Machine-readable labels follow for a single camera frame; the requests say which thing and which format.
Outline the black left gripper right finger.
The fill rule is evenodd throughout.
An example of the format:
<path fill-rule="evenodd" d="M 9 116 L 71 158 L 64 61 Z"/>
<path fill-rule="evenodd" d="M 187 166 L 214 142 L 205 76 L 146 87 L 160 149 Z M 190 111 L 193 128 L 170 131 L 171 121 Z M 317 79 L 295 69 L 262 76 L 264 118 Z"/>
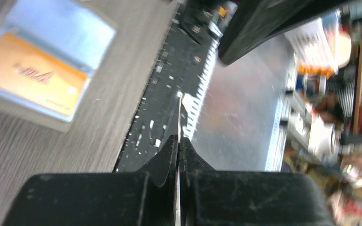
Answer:
<path fill-rule="evenodd" d="M 306 174 L 217 171 L 188 138 L 179 143 L 181 225 L 332 226 L 334 219 Z"/>

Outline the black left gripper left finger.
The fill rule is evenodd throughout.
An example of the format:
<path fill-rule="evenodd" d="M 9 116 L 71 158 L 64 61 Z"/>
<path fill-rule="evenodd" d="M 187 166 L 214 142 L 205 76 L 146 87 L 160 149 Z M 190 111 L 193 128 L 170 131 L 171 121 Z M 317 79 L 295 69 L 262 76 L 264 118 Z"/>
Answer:
<path fill-rule="evenodd" d="M 5 226 L 177 226 L 178 137 L 135 172 L 39 174 L 14 199 Z"/>

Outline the taupe leather card holder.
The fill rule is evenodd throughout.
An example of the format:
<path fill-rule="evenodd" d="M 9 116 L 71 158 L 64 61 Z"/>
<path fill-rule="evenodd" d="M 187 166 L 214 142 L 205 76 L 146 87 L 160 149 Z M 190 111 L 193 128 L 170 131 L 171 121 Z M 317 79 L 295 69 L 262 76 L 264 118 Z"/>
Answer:
<path fill-rule="evenodd" d="M 0 0 L 0 112 L 68 131 L 115 36 L 85 0 Z"/>

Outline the gold credit card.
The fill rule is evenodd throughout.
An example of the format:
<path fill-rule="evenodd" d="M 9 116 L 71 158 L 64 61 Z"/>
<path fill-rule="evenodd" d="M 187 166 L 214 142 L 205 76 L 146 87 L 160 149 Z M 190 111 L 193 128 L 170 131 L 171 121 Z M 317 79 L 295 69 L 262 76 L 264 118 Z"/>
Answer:
<path fill-rule="evenodd" d="M 174 205 L 173 205 L 173 214 L 174 214 L 174 225 L 181 226 L 181 204 L 180 204 L 180 170 L 179 170 L 179 145 L 181 140 L 182 128 L 180 123 L 180 114 L 181 114 L 181 105 L 182 97 L 179 97 L 178 100 L 178 113 L 177 113 L 177 155 L 176 155 L 176 171 L 175 171 L 175 187 L 174 187 Z"/>
<path fill-rule="evenodd" d="M 17 36 L 0 38 L 0 89 L 70 116 L 86 81 L 84 73 Z"/>

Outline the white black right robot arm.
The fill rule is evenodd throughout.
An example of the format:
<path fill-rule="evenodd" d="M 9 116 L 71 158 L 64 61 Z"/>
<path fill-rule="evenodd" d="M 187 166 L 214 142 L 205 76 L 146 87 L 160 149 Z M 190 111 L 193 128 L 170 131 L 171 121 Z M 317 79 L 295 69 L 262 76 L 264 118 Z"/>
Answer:
<path fill-rule="evenodd" d="M 267 40 L 349 3 L 349 0 L 239 0 L 218 46 L 230 65 Z"/>

